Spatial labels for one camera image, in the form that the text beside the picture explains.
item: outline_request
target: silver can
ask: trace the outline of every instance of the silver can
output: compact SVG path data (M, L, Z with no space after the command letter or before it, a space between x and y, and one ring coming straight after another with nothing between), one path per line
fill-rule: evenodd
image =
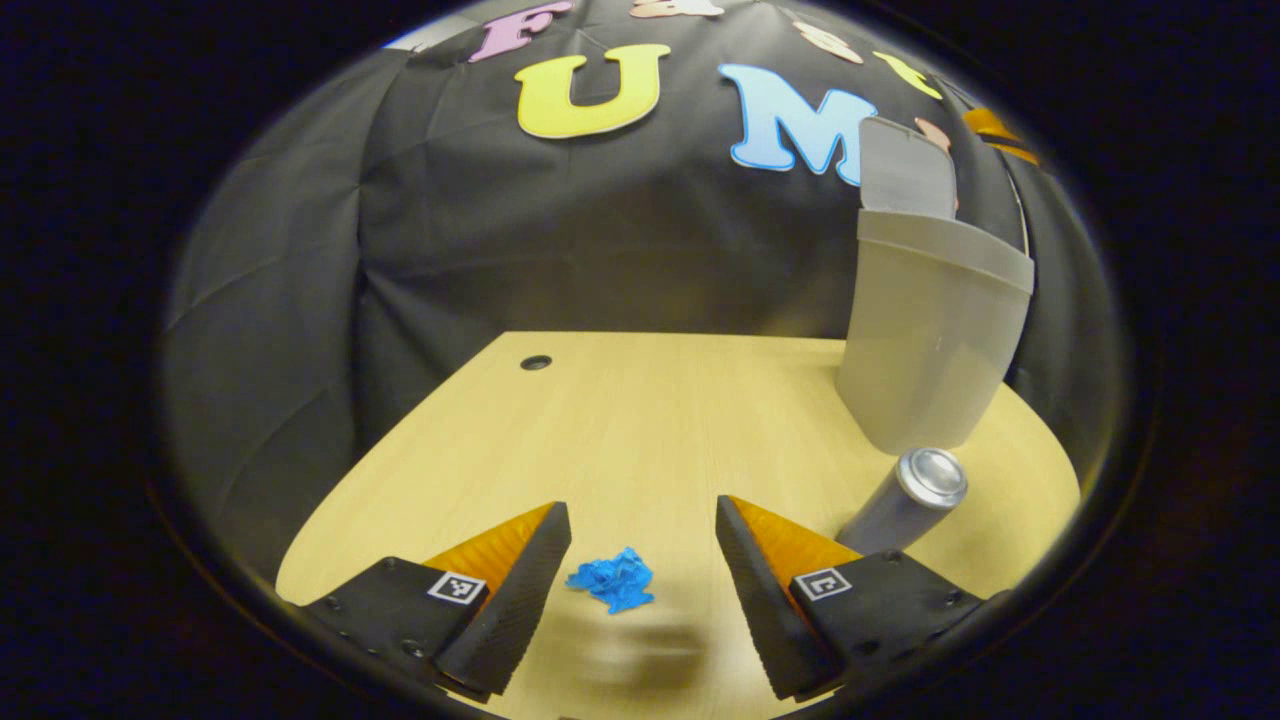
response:
M861 555L904 550L960 505L968 491L969 479L955 455L936 447L909 450L836 542Z

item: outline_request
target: table surface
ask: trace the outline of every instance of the table surface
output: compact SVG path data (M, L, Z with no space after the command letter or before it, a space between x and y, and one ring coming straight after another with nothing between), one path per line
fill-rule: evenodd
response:
M773 697L751 646L716 542L716 497L835 537L895 461L836 393L842 352L838 340L504 333L324 500L276 591L308 603L380 557L424 561L561 500L573 534L561 579L511 685L481 707L545 720L795 710ZM521 369L532 355L553 361ZM952 452L968 497L908 552L988 597L1041 559L1079 486L1057 439L1005 386ZM627 546L654 571L653 603L611 616L563 587L579 564Z

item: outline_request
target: blue crumpled plastic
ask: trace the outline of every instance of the blue crumpled plastic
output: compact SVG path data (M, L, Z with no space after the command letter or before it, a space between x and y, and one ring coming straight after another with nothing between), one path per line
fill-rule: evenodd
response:
M644 588L653 579L653 570L630 547L613 560L593 560L577 566L577 573L564 584L590 591L591 597L609 603L609 615L653 602Z

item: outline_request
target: yellow letter u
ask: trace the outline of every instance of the yellow letter u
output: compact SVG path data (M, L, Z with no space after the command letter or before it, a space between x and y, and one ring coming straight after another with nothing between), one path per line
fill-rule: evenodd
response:
M536 137L576 137L608 132L631 124L658 104L658 58L671 53L666 45L625 45L604 54L617 60L618 94L599 105L575 105L570 100L573 70L586 64L582 55L554 58L516 73L522 83L516 118Z

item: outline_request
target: blue letter m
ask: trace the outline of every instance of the blue letter m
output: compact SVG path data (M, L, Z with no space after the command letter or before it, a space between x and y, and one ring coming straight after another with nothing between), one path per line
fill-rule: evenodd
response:
M861 184L859 167L858 123L876 114L876 106L842 90L829 90L814 111L809 102L773 70L751 65L724 64L722 76L737 83L742 97L742 131L745 137L730 150L740 165L764 170L790 170L796 159L782 147L782 131L809 169L823 173L836 154L836 143L845 143L845 158L836 165L836 174L849 184Z

